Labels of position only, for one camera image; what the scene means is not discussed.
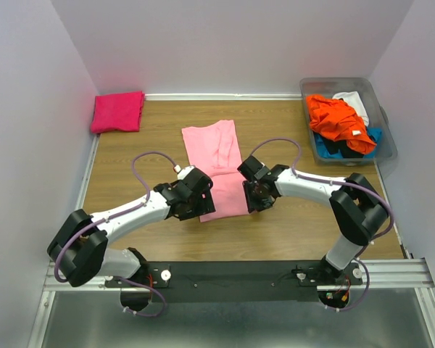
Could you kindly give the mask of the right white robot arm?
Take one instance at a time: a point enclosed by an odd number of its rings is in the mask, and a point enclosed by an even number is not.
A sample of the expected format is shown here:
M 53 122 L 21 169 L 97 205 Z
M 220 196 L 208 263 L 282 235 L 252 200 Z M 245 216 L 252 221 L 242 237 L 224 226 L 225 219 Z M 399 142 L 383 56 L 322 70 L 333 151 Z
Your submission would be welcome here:
M 325 204 L 332 209 L 340 237 L 312 268 L 296 266 L 300 283 L 334 285 L 348 276 L 344 271 L 366 249 L 388 220 L 392 211 L 364 175 L 329 178 L 297 171 L 286 165 L 267 167 L 253 156 L 247 157 L 238 171 L 248 212 L 270 209 L 279 197 L 295 197 Z

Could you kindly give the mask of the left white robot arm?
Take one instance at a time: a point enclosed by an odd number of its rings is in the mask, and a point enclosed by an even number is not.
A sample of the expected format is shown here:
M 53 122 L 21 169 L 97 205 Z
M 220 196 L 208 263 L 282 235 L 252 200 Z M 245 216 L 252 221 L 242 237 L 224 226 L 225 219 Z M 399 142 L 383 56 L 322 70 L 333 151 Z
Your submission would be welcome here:
M 176 181 L 158 184 L 132 202 L 91 215 L 82 209 L 73 211 L 47 248 L 55 279 L 79 287 L 95 276 L 131 278 L 140 270 L 141 258 L 131 250 L 111 250 L 109 245 L 151 223 L 214 212 L 212 187 L 211 177 L 188 166 Z

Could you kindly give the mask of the light pink t-shirt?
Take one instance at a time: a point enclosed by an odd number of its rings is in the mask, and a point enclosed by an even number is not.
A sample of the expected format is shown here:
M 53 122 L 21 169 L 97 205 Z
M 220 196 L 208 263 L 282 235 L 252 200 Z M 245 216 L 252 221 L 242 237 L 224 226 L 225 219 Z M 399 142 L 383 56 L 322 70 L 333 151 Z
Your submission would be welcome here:
M 189 164 L 211 179 L 215 211 L 199 218 L 202 223 L 248 213 L 244 177 L 237 170 L 241 152 L 232 120 L 220 120 L 206 127 L 181 130 Z

